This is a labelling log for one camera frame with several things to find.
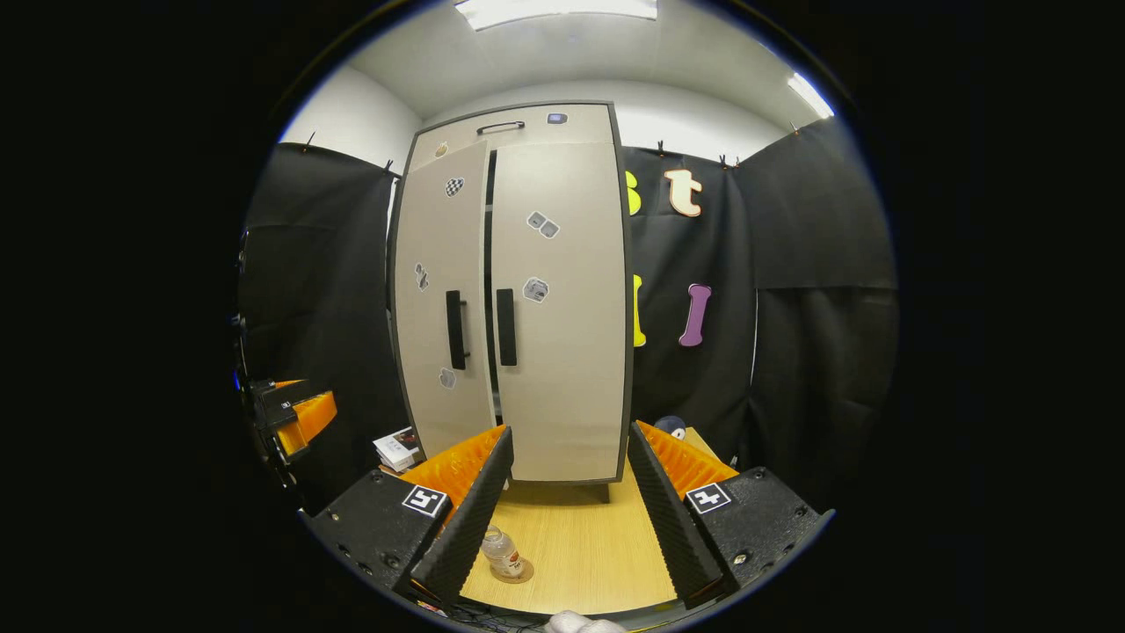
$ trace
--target wooden table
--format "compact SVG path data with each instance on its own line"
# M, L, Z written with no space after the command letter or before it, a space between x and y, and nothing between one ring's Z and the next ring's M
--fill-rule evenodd
M687 429L685 442L714 455L695 429ZM461 588L466 598L531 613L602 614L676 597L628 459L621 481L608 487L512 483L492 523L512 536L534 576L521 585L501 582L477 552Z

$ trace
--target black backdrop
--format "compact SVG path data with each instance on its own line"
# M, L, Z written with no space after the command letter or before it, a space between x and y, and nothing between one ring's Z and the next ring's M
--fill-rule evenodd
M747 390L754 347L754 261L750 225L732 169L701 157L624 148L641 206L629 219L637 304L646 343L633 349L632 417L654 424L680 416L720 460L741 452L747 467ZM702 208L687 217L668 199L669 169L687 169L703 188ZM682 347L692 283L711 286L703 343Z
M813 507L854 480L886 394L898 307L890 235L864 161L836 118L737 166L626 147L646 345L632 414L675 415L720 460L766 465ZM688 217L669 169L702 184ZM691 283L711 286L703 343L682 347Z
M314 380L336 401L336 418L292 468L310 512L378 467L372 440L408 424L384 281L392 178L346 154L282 143L246 215L246 372Z
M844 124L789 134L738 165L624 148L641 331L632 417L675 415L716 454L766 465L818 509L857 476L885 396L897 296L882 205ZM702 184L676 211L664 173ZM240 309L248 372L313 379L340 415L294 472L312 509L378 465L406 424L386 327L392 177L359 159L278 145L248 215ZM680 345L692 283L710 286L703 343Z

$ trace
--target yellow letter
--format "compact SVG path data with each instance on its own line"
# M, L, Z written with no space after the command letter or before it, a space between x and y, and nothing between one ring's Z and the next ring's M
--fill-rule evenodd
M637 177L631 171L626 171L626 187L629 187L629 215L637 215L640 210L640 193L633 187L637 186Z
M703 211L700 205L692 202L692 191L702 191L703 184L692 180L692 172L686 169L673 169L665 171L664 177L672 180L668 187L668 198L672 199L672 208L681 215L695 217Z
M637 290L640 289L640 274L633 274L633 347L645 345L645 335L640 332L640 307L637 302Z

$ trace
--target door handle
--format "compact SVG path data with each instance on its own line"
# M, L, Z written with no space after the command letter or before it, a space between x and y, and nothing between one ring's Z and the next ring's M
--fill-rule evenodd
M496 325L500 331L500 364L514 367L515 305L512 288L496 290Z
M446 327L449 329L449 363L454 370L465 369L465 360L469 353L465 352L465 333L461 329L461 300L460 290L446 291Z
M522 120L505 120L504 123L494 123L492 125L486 125L484 127L478 127L477 128L477 134L484 134L485 129L488 129L489 127L501 127L502 125L514 125L516 127L522 128L525 124Z

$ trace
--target plastic bottle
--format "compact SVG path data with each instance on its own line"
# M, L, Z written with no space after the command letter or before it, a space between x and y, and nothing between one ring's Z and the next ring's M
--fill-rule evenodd
M484 552L488 563L498 576L520 578L523 573L523 560L520 559L520 552L515 550L515 543L495 525L489 525L488 530L485 531L480 551Z

